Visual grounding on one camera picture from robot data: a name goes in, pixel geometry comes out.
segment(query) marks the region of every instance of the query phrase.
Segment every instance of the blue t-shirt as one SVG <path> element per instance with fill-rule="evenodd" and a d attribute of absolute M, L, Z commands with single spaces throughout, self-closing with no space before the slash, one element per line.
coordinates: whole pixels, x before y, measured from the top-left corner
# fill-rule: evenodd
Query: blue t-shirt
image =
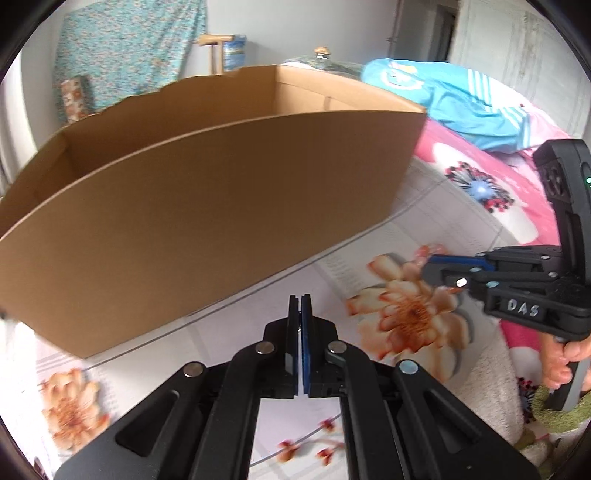
<path fill-rule="evenodd" d="M 476 70 L 443 62 L 380 59 L 361 80 L 427 108 L 429 117 L 481 150 L 513 153 L 530 147 L 530 119 L 507 104 L 508 87 Z"/>

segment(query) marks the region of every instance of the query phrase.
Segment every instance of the hand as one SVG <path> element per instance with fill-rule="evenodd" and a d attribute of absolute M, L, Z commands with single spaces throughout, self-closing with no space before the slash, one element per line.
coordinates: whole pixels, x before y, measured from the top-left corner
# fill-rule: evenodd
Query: hand
<path fill-rule="evenodd" d="M 558 343 L 548 333 L 540 334 L 540 360 L 544 385 L 556 390 L 567 384 L 572 378 L 569 362 L 580 362 L 591 356 L 591 336 L 581 342 Z M 582 391 L 591 390 L 591 369 L 587 371 Z"/>

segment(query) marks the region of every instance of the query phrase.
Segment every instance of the finger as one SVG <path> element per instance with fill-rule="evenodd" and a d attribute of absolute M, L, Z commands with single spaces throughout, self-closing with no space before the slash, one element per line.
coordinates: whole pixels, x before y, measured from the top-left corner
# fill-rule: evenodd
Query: finger
<path fill-rule="evenodd" d="M 587 370 L 587 374 L 585 375 L 585 380 L 583 381 L 583 388 L 581 389 L 582 392 L 588 392 L 591 390 L 591 368 Z"/>
<path fill-rule="evenodd" d="M 570 382 L 573 378 L 573 374 L 570 371 L 570 368 L 567 367 L 549 368 L 544 371 L 544 378 L 548 378 L 553 382 L 563 385 Z"/>
<path fill-rule="evenodd" d="M 561 383 L 555 382 L 550 380 L 549 378 L 544 377 L 544 385 L 548 387 L 550 390 L 558 390 L 561 386 Z"/>
<path fill-rule="evenodd" d="M 554 336 L 548 333 L 540 334 L 541 359 L 544 362 L 547 359 L 555 360 L 563 365 L 568 363 L 564 356 L 564 345 L 554 340 Z"/>
<path fill-rule="evenodd" d="M 569 342 L 564 347 L 564 356 L 569 362 L 580 362 L 591 356 L 591 336 L 580 342 Z"/>

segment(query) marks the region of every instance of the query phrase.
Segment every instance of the wooden chair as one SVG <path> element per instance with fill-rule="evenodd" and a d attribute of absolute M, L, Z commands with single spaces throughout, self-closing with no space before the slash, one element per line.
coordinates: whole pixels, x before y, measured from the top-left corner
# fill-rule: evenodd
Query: wooden chair
<path fill-rule="evenodd" d="M 211 46 L 210 51 L 210 74 L 211 75 L 222 75 L 224 72 L 223 68 L 223 44 L 227 41 L 233 41 L 234 35 L 210 35 L 203 34 L 197 40 L 200 47 Z"/>

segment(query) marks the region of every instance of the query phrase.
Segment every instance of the open cardboard box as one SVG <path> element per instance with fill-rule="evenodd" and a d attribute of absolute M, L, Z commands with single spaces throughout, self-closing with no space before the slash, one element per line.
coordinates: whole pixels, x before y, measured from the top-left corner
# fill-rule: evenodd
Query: open cardboard box
<path fill-rule="evenodd" d="M 0 307 L 87 357 L 219 301 L 385 219 L 424 120 L 284 66 L 125 99 L 0 202 Z"/>

